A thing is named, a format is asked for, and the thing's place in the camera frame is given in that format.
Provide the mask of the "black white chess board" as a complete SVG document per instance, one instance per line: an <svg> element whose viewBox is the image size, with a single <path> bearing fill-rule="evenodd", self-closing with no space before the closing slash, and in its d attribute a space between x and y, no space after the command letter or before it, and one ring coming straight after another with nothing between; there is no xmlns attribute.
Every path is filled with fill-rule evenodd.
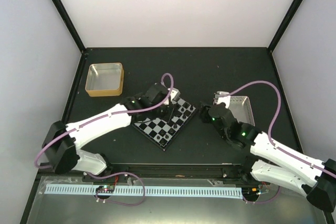
<svg viewBox="0 0 336 224"><path fill-rule="evenodd" d="M171 101L171 105L173 106L173 111L168 122L160 118L147 118L142 122L132 124L135 129L162 151L167 149L197 111L194 105L182 98Z"/></svg>

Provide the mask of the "pink metal tin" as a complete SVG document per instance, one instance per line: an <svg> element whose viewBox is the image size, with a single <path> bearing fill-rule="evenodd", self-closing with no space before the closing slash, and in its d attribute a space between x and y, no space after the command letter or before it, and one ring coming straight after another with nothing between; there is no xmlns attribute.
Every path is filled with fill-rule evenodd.
<svg viewBox="0 0 336 224"><path fill-rule="evenodd" d="M255 126L254 115L248 96L231 96L228 108L238 122Z"/></svg>

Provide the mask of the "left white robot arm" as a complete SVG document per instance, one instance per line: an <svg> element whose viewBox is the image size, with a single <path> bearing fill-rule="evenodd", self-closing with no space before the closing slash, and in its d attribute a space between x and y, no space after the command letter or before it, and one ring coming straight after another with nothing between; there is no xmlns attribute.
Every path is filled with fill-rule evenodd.
<svg viewBox="0 0 336 224"><path fill-rule="evenodd" d="M147 92L126 97L112 108L85 120L64 124L53 123L42 145L48 164L55 174L71 170L89 172L100 181L108 181L113 169L101 154L84 151L91 141L114 130L146 119L168 121L173 113L173 101L180 95L176 88L161 83L152 85Z"/></svg>

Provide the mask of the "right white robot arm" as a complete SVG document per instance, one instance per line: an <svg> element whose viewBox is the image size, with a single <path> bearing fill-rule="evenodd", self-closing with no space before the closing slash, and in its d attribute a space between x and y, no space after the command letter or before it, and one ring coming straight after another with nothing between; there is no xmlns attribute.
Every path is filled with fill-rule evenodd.
<svg viewBox="0 0 336 224"><path fill-rule="evenodd" d="M237 121L224 103L201 105L200 118L210 123L232 148L248 148L250 157L239 179L269 182L303 195L322 211L335 210L335 161L321 161L273 140L259 128Z"/></svg>

